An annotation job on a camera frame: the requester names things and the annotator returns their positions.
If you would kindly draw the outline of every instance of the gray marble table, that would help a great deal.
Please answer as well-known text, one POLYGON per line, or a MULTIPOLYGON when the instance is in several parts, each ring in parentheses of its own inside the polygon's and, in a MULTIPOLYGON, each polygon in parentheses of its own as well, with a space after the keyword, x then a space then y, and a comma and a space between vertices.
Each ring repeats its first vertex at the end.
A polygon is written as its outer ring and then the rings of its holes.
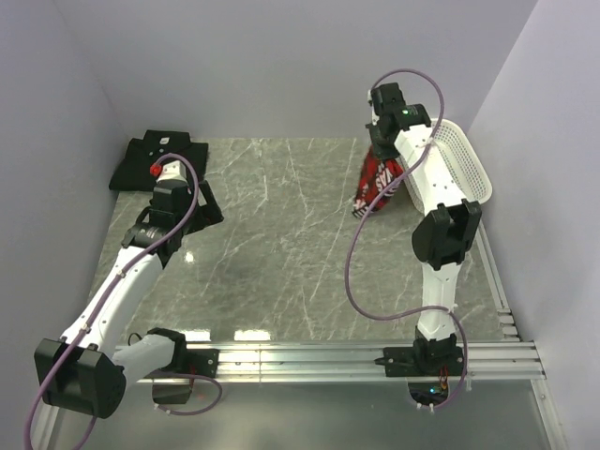
MULTIPOLYGON (((130 332, 161 326, 230 341, 412 339, 417 317, 374 322, 344 292, 343 265, 358 223, 352 199, 367 145, 352 139, 208 140, 206 178, 225 221, 184 239, 130 332)), ((108 275, 126 230, 150 194, 122 193, 92 293, 108 275)), ((352 285, 367 310, 421 304, 422 275, 411 233, 421 219, 404 188, 373 216, 356 248, 352 285)), ((503 337, 479 249, 460 272, 457 315, 475 340, 503 337)))

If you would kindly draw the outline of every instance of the folded black shirt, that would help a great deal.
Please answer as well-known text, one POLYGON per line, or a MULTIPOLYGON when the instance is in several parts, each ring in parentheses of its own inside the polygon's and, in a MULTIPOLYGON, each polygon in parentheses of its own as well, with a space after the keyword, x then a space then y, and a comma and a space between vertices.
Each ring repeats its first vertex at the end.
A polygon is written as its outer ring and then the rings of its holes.
POLYGON ((152 192, 157 183, 150 166, 167 153, 176 153, 187 159, 198 178, 206 174, 208 144, 191 142, 189 133, 148 129, 143 139, 129 141, 125 157, 112 174, 110 190, 142 190, 152 192))

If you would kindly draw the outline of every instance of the red chip bag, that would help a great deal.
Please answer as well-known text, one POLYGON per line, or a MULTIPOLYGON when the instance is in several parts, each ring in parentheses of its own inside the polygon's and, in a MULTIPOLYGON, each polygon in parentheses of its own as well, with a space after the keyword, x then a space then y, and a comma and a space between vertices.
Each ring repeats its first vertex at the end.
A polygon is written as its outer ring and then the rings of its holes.
MULTIPOLYGON (((385 189, 392 181, 402 175, 402 168, 395 159, 381 161, 373 154, 373 147, 369 147, 365 162, 360 172, 358 189, 354 197, 354 208, 352 214, 356 218, 361 218, 367 211, 368 206, 375 200, 375 197, 385 189)), ((381 200, 377 202, 373 211, 379 211, 389 201, 396 190, 387 192, 381 200)))

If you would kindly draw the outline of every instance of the metal extrusion rail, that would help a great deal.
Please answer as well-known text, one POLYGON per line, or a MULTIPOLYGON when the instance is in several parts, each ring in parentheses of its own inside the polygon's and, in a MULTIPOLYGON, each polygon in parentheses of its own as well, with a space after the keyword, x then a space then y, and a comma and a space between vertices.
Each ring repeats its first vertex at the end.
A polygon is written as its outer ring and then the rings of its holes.
MULTIPOLYGON (((375 365, 385 347, 411 347, 388 342, 189 343, 189 350, 219 349, 217 380, 222 383, 370 383, 435 381, 431 378, 386 378, 375 365)), ((535 344, 493 342, 469 344, 470 380, 544 380, 535 344)), ((178 383, 145 379, 139 383, 178 383)))

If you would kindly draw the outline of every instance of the white wall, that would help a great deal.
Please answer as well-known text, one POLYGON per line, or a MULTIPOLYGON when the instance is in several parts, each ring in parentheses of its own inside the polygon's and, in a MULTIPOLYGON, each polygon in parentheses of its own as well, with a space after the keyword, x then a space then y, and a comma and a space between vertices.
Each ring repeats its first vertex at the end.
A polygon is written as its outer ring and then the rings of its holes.
MULTIPOLYGON (((467 128, 535 0, 55 0, 129 135, 366 135, 366 92, 421 68, 467 128)), ((437 114, 405 76, 407 99, 437 114)))
POLYGON ((0 2, 0 448, 23 448, 33 354, 87 300, 125 134, 52 2, 0 2))
POLYGON ((509 303, 576 450, 600 443, 599 16, 597 0, 540 0, 469 132, 509 303))

